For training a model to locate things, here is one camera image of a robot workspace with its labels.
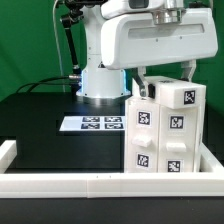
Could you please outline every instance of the white block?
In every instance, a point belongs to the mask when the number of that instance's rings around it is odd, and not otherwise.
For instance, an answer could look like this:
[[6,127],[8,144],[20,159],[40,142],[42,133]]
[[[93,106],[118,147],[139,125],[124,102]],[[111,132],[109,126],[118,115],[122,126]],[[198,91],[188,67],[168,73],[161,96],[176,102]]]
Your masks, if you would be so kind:
[[198,107],[161,106],[158,172],[193,172],[197,122]]
[[126,101],[125,172],[157,172],[159,113],[150,99]]
[[167,78],[163,76],[145,77],[148,84],[155,85],[155,103],[172,108],[200,106],[205,100],[206,86]]

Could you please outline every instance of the black square pattern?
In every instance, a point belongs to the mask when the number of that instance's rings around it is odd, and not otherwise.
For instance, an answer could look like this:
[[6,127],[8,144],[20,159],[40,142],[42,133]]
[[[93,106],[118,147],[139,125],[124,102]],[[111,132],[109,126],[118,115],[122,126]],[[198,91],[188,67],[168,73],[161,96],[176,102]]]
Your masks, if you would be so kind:
[[149,168],[149,156],[137,154],[137,166],[142,168]]
[[195,90],[184,92],[184,105],[195,103]]
[[184,116],[171,116],[170,129],[184,129]]
[[82,122],[100,122],[99,117],[83,117]]
[[99,123],[85,123],[85,124],[82,124],[81,129],[97,130],[97,129],[100,129],[100,124]]
[[119,130],[123,129],[124,126],[122,123],[106,123],[105,124],[105,129],[110,129],[110,130]]
[[168,160],[168,167],[167,171],[169,173],[179,173],[181,171],[181,165],[182,161],[181,160]]
[[104,118],[105,122],[122,122],[122,118],[121,117],[105,117]]
[[138,124],[150,126],[151,125],[151,113],[139,111],[138,112]]

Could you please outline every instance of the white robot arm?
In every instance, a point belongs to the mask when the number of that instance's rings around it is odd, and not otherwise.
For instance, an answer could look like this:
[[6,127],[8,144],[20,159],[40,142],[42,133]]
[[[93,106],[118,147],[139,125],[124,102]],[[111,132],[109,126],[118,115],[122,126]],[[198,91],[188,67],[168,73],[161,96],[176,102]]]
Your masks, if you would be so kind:
[[[111,6],[116,2],[110,0],[102,6],[102,15],[110,18],[101,31],[102,59],[107,68],[183,62],[216,54],[217,37],[210,9],[185,10],[183,1],[155,0],[141,13],[124,14],[128,1],[122,1],[123,8],[120,5],[113,10]],[[129,12],[139,10],[129,8]]]

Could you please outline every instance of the white tray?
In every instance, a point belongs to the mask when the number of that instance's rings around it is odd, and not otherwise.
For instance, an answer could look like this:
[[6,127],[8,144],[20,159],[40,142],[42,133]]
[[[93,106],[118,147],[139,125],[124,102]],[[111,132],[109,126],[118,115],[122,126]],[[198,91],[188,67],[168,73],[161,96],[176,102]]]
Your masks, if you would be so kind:
[[224,168],[202,145],[200,173],[4,174],[16,141],[0,146],[0,198],[224,196]]

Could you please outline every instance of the black table surface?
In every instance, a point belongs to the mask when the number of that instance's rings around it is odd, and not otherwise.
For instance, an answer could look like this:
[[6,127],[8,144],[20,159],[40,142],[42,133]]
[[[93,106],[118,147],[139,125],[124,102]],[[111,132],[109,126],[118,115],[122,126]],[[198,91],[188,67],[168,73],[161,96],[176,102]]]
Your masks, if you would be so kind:
[[[7,173],[122,172],[124,132],[59,132],[65,115],[124,115],[69,93],[14,94],[0,102],[0,144],[16,139]],[[224,223],[222,197],[0,199],[1,223]]]

